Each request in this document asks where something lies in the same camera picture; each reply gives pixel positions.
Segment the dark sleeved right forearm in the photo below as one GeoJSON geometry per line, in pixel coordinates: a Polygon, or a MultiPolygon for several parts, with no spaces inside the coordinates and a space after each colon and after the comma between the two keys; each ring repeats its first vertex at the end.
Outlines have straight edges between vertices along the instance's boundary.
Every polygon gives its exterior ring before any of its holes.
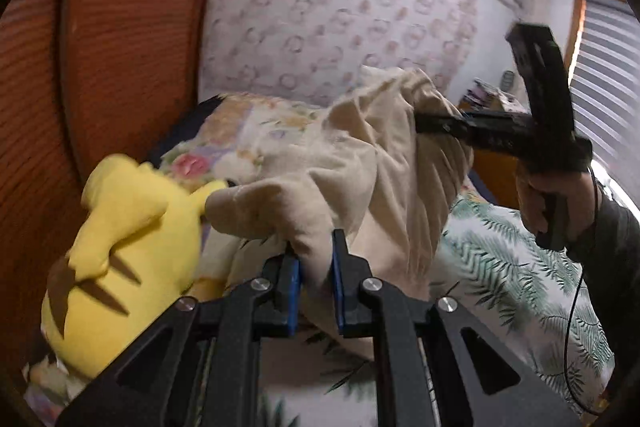
{"type": "Polygon", "coordinates": [[[608,393],[616,395],[639,363],[639,223],[628,209],[605,198],[597,220],[567,254],[582,266],[593,310],[613,352],[608,393]]]}

